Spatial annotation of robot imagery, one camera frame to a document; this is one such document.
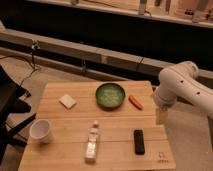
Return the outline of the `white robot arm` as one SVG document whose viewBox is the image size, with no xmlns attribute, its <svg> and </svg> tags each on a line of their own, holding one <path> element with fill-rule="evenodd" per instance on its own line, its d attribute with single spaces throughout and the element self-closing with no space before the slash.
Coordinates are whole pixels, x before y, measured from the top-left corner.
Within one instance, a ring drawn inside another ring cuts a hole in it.
<svg viewBox="0 0 213 171">
<path fill-rule="evenodd" d="M 201 109 L 213 119 L 213 89 L 199 83 L 199 68 L 192 61 L 184 61 L 159 72 L 160 84 L 153 92 L 153 101 L 157 105 L 156 123 L 163 124 L 177 97 L 181 97 Z"/>
</svg>

